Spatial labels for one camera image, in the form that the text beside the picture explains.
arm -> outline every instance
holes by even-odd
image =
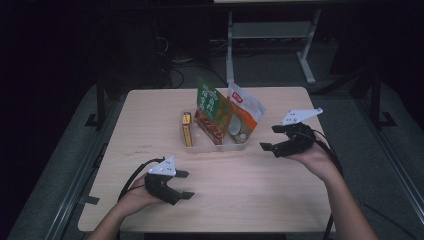
[[[134,181],[131,188],[106,214],[89,239],[115,239],[125,218],[143,208],[162,201],[150,195],[144,188],[144,176]]]
[[[288,158],[302,163],[324,182],[338,238],[343,240],[377,239],[373,229],[356,204],[343,177],[321,147],[314,144],[308,151],[289,156]]]

person's right hand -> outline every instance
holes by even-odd
[[[318,141],[322,141],[319,135],[315,134],[315,136]],[[324,182],[333,176],[340,175],[330,156],[317,143],[314,143],[310,149],[303,153],[290,155],[286,158],[302,163],[311,173]]]

cable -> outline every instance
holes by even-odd
[[[260,52],[260,49],[259,49],[259,47],[252,47],[252,46],[249,46],[249,44],[247,43],[247,42],[240,42],[239,44],[245,44],[245,46],[247,47],[247,53],[246,54],[240,54],[240,53],[237,53],[237,51],[243,51],[244,49],[242,49],[242,48],[237,48],[237,45],[236,44],[233,44],[233,47],[234,47],[234,49],[233,49],[233,55],[234,55],[234,57],[239,57],[239,58],[250,58],[250,57],[254,57],[254,56],[256,56],[256,55],[259,55],[259,54],[261,54],[261,52]]]
[[[165,55],[165,53],[168,51],[168,48],[169,48],[169,42],[168,42],[168,40],[166,40],[165,38],[163,38],[163,37],[156,37],[156,40],[159,40],[159,44],[160,44],[160,41],[164,41],[165,42],[165,49],[162,51],[162,52],[158,52],[158,54],[160,54],[160,55],[162,55],[162,56],[164,56]]]
[[[170,84],[170,87],[171,87],[171,88],[173,88],[173,89],[178,89],[178,88],[180,88],[180,87],[181,87],[181,85],[183,85],[183,83],[184,83],[184,74],[183,74],[182,72],[180,72],[180,71],[176,70],[176,69],[173,69],[173,68],[171,68],[171,69],[169,69],[169,70],[174,71],[174,72],[176,72],[176,73],[180,74],[180,76],[181,76],[181,81],[180,81],[180,83],[179,83],[176,87],[174,87],[174,85],[173,85],[173,83],[172,83],[172,78],[171,78],[171,77],[169,77],[169,84]]]
[[[227,46],[227,41],[225,39],[221,39],[221,40],[211,40],[211,42],[223,42],[223,44],[219,45],[218,47],[215,47],[214,49],[211,49],[211,56],[222,52],[224,50],[226,50],[226,46]]]
[[[98,44],[98,46],[100,46],[104,52],[109,55],[116,63],[118,63],[121,67],[123,67],[125,70],[127,70],[129,73],[131,73],[132,75],[134,75],[136,78],[140,78],[146,81],[151,81],[151,79],[146,78],[144,76],[139,75],[138,73],[136,73],[132,68],[130,68],[129,66],[127,66],[125,63],[123,63],[121,60],[119,60],[113,53],[111,53],[108,49],[106,49],[106,47],[103,46],[102,43],[100,43],[97,39],[94,39],[94,41]]]
[[[143,185],[140,185],[140,186],[137,186],[137,187],[130,188],[130,189],[128,189],[127,192],[132,191],[132,190],[137,189],[137,188],[141,188],[141,187],[144,187],[144,184]]]
[[[311,140],[313,140],[315,143],[317,143],[322,149],[324,149],[324,151],[326,151],[327,152],[327,154],[329,154],[330,155],[330,157],[331,157],[331,160],[333,161],[333,163],[334,163],[334,165],[337,167],[337,169],[339,170],[339,172],[340,172],[340,174],[342,175],[342,177],[343,177],[343,169],[342,169],[342,166],[341,166],[341,164],[340,164],[340,161],[338,160],[338,158],[337,158],[337,154],[336,154],[336,152],[334,151],[334,148],[331,146],[331,143],[330,143],[330,141],[328,141],[328,139],[325,137],[325,135],[323,134],[323,133],[321,133],[321,132],[319,132],[319,131],[317,131],[317,130],[313,130],[314,132],[316,132],[316,133],[318,133],[318,134],[320,134],[326,141],[327,141],[327,143],[328,143],[328,145],[329,145],[329,147],[327,147],[326,145],[325,145],[325,143],[323,143],[323,142],[321,142],[321,141],[318,141],[318,140],[316,140],[316,139],[313,139],[311,136],[308,136],[308,135],[306,135],[306,134],[304,134],[304,133],[301,133],[301,132],[294,132],[295,134],[298,134],[298,135],[302,135],[302,136],[304,136],[304,137],[307,137],[307,138],[309,138],[309,139],[311,139]],[[402,227],[400,224],[398,224],[397,222],[395,222],[394,220],[392,220],[392,219],[390,219],[389,217],[387,217],[386,215],[384,215],[383,213],[381,213],[380,211],[378,211],[377,209],[375,209],[375,208],[373,208],[373,207],[371,207],[370,205],[368,205],[368,204],[366,204],[366,203],[364,203],[364,202],[362,202],[361,200],[359,200],[359,199],[357,199],[358,200],[358,202],[359,202],[359,204],[361,205],[361,206],[364,206],[364,207],[366,207],[366,208],[368,208],[369,210],[371,210],[372,212],[374,212],[375,214],[377,214],[377,215],[379,215],[380,217],[382,217],[382,218],[384,218],[385,220],[387,220],[387,221],[389,221],[391,224],[393,224],[393,225],[395,225],[396,227],[398,227],[400,230],[402,230],[406,235],[408,235],[411,239],[414,239],[414,240],[418,240],[414,235],[412,235],[408,230],[406,230],[404,227]],[[333,219],[333,216],[332,215],[330,215],[330,219],[328,220],[328,223],[327,223],[327,227],[326,227],[326,230],[325,230],[325,234],[324,234],[324,237],[323,237],[323,239],[324,240],[327,240],[328,239],[328,237],[329,237],[329,234],[330,234],[330,231],[331,231],[331,228],[332,228],[332,225],[333,225],[333,222],[334,222],[334,219]]]
[[[369,210],[371,210],[372,212],[374,212],[375,214],[379,215],[380,217],[386,219],[387,221],[389,221],[391,224],[395,225],[396,227],[398,227],[400,230],[402,230],[402,232],[404,232],[406,235],[408,235],[411,239],[414,240],[418,240],[418,238],[416,238],[414,235],[412,235],[408,230],[406,230],[404,227],[402,227],[399,223],[395,222],[394,220],[390,219],[389,217],[387,217],[386,215],[384,215],[383,213],[381,213],[380,211],[378,211],[377,209],[371,207],[370,205],[362,202],[361,200],[357,199],[359,204],[361,206],[364,206],[366,208],[368,208]]]
[[[186,59],[182,59],[182,60],[175,60],[175,59],[171,60],[172,63],[181,64],[181,65],[191,63],[191,62],[194,62],[194,61],[195,61],[194,58],[186,58]]]
[[[207,70],[211,71],[212,73],[214,73],[221,80],[221,82],[225,85],[225,87],[228,87],[227,81],[225,81],[215,70],[213,70],[210,67],[198,65],[198,66],[178,66],[178,68],[204,68],[204,69],[207,69]]]
[[[141,164],[140,165],[140,167],[138,167],[137,168],[137,170],[135,170],[135,172],[131,175],[131,177],[128,179],[128,181],[127,181],[127,183],[125,183],[125,185],[124,185],[124,187],[122,188],[122,190],[121,190],[121,193],[119,194],[119,197],[118,197],[118,201],[125,195],[125,193],[127,193],[128,191],[129,191],[129,187],[130,187],[130,185],[132,184],[132,182],[134,181],[134,179],[137,177],[137,175],[147,166],[147,165],[149,165],[150,163],[153,163],[153,162],[161,162],[161,161],[163,161],[163,159],[158,159],[158,158],[155,158],[155,159],[152,159],[152,160],[149,160],[149,161],[147,161],[147,162],[145,162],[145,163],[143,163],[143,164]]]

clear plastic container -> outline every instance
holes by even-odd
[[[208,152],[227,152],[227,151],[242,151],[246,148],[245,143],[236,143],[230,134],[226,134],[222,145],[215,145],[212,142],[212,139],[194,122],[194,114],[196,109],[186,109],[181,111],[180,119],[183,118],[184,112],[191,112],[193,122],[191,123],[191,139],[193,142],[193,147],[187,147],[184,140],[184,132],[180,122],[179,131],[181,144],[184,146],[184,149],[187,153],[208,153]]]

person's left hand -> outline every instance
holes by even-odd
[[[163,203],[162,200],[150,195],[144,188],[145,176],[146,174],[137,178],[131,185],[130,190],[115,205],[124,217],[134,214],[151,204]]]

